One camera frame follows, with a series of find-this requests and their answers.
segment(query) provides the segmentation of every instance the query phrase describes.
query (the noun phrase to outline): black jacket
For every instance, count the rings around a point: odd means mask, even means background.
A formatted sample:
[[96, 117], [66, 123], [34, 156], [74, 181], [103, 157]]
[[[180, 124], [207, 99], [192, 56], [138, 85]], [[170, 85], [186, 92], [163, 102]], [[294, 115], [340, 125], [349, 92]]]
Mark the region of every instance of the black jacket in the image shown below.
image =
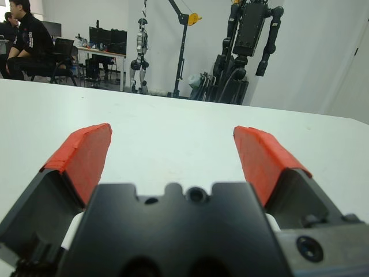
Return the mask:
[[0, 23], [0, 35], [3, 35], [5, 39], [13, 42], [18, 34], [18, 28], [12, 27], [9, 21]]
[[13, 47], [19, 51], [25, 50], [37, 59], [50, 59], [54, 44], [41, 21], [27, 13], [20, 22]]

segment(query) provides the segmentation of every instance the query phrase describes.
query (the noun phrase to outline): white table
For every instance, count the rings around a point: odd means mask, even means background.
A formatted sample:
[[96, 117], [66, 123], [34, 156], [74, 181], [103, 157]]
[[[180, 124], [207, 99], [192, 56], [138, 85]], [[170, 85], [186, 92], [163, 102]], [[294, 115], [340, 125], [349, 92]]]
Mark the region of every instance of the white table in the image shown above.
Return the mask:
[[108, 122], [101, 183], [133, 182], [138, 194], [160, 195], [169, 182], [210, 193], [214, 182], [244, 181], [232, 134], [252, 126], [274, 134], [341, 212], [369, 222], [369, 126], [358, 121], [12, 80], [0, 88], [0, 220], [71, 132]]
[[100, 50], [92, 49], [92, 48], [91, 49], [88, 49], [88, 48], [85, 48], [85, 47], [77, 47], [77, 48], [78, 48], [79, 53], [86, 53], [88, 56], [90, 54], [96, 54], [96, 55], [101, 55], [101, 56], [105, 56], [105, 57], [116, 58], [117, 63], [118, 63], [118, 61], [120, 61], [120, 64], [122, 65], [120, 91], [123, 91], [126, 55], [117, 54], [117, 53], [110, 53], [110, 52], [106, 52], [106, 51], [100, 51]]

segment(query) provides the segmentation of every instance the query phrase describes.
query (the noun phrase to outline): person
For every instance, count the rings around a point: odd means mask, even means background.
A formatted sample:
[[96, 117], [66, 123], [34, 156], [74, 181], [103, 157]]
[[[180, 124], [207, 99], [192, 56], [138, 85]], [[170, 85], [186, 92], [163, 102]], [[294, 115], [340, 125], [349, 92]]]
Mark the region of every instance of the person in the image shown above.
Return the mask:
[[5, 21], [0, 23], [0, 35], [11, 42], [18, 34], [18, 19], [14, 18], [11, 12], [5, 13]]
[[10, 11], [21, 23], [9, 56], [0, 55], [0, 72], [5, 79], [24, 80], [22, 71], [52, 71], [54, 44], [45, 26], [31, 14], [29, 0], [10, 0]]

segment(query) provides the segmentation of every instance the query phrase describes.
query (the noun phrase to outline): white humanoid robot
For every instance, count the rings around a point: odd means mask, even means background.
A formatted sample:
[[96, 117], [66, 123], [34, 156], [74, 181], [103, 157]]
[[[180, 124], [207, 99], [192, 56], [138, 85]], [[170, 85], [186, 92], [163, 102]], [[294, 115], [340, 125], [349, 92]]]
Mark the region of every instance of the white humanoid robot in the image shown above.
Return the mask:
[[[145, 18], [141, 18], [140, 20], [138, 20], [138, 23], [140, 24], [140, 32], [137, 34], [137, 54], [138, 55], [137, 55], [137, 59], [134, 59], [131, 62], [130, 88], [131, 88], [132, 93], [139, 92], [141, 94], [147, 94], [148, 87], [147, 87], [147, 82], [145, 81], [145, 75], [146, 75], [146, 68], [149, 67], [149, 63], [145, 60], [145, 54], [148, 50], [148, 34], [146, 32], [145, 25], [148, 23], [148, 21]], [[140, 71], [141, 88], [137, 90], [136, 81], [134, 79], [134, 76], [136, 74], [136, 71], [138, 70]]]

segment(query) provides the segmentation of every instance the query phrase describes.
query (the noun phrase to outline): red tape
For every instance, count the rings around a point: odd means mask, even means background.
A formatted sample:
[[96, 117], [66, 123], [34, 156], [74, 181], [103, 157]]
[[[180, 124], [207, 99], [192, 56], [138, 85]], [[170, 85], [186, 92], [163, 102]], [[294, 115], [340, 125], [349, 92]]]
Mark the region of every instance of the red tape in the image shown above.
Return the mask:
[[245, 179], [252, 183], [262, 205], [268, 202], [285, 169], [302, 169], [312, 177], [311, 173], [269, 133], [238, 126], [234, 131], [234, 139]]
[[107, 123], [80, 129], [67, 138], [43, 168], [66, 173], [78, 197], [87, 204], [101, 179], [111, 134]]

